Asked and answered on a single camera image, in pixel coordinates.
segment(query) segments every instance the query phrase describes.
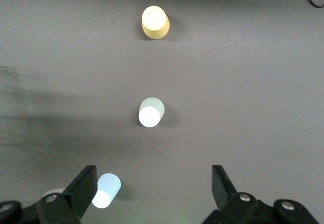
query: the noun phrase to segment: gray surface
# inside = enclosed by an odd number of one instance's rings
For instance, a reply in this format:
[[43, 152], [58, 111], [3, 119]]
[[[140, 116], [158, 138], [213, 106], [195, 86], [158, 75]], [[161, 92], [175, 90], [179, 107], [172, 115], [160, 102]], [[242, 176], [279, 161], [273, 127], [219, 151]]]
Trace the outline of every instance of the gray surface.
[[[149, 5], [170, 18], [159, 41], [141, 31]], [[201, 223], [222, 164], [239, 191], [295, 199], [324, 222], [323, 12], [305, 0], [0, 0], [0, 201], [26, 206], [96, 164], [123, 186], [84, 223]], [[150, 96], [166, 113], [148, 129], [137, 110]]]

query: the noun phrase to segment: gray table surface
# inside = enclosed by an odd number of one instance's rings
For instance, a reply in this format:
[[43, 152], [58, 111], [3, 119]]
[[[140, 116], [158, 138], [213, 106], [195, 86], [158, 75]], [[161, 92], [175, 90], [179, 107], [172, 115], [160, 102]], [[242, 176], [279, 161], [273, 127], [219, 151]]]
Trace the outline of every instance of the gray table surface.
[[[170, 19], [161, 40], [141, 29], [150, 5]], [[323, 18], [306, 0], [0, 0], [0, 201], [95, 164], [122, 188], [83, 223], [201, 223], [221, 164], [324, 223]], [[166, 112], [145, 128], [152, 96]]]

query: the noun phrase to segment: white cup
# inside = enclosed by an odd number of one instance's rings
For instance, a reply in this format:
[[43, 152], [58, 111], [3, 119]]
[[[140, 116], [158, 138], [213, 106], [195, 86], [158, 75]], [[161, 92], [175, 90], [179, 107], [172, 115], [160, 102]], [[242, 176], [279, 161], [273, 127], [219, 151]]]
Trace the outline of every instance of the white cup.
[[141, 103], [138, 119], [143, 126], [151, 128], [160, 122], [164, 112], [163, 103], [157, 98], [150, 97]]
[[121, 185], [122, 182], [116, 175], [112, 173], [103, 174], [98, 180], [98, 190], [92, 204], [100, 209], [108, 207], [120, 190]]

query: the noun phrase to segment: screw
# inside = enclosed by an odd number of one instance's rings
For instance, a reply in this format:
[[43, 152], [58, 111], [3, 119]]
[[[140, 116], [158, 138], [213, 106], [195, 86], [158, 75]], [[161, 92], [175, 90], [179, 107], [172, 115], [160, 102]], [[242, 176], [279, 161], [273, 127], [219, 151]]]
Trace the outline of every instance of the screw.
[[247, 195], [247, 194], [240, 194], [239, 195], [239, 198], [241, 199], [241, 200], [243, 200], [243, 201], [250, 201], [251, 200], [251, 197], [249, 196], [249, 195]]
[[48, 197], [45, 199], [45, 201], [46, 201], [47, 203], [50, 203], [50, 202], [53, 202], [54, 200], [56, 200], [56, 198], [57, 198], [57, 195], [51, 195], [51, 196], [48, 196]]
[[10, 210], [11, 207], [13, 207], [13, 206], [14, 206], [13, 203], [8, 204], [8, 205], [4, 205], [3, 207], [0, 208], [0, 212], [5, 212], [5, 211], [7, 211], [7, 210]]
[[286, 210], [294, 210], [294, 206], [292, 203], [288, 202], [288, 201], [283, 201], [281, 203], [282, 207], [285, 208]]

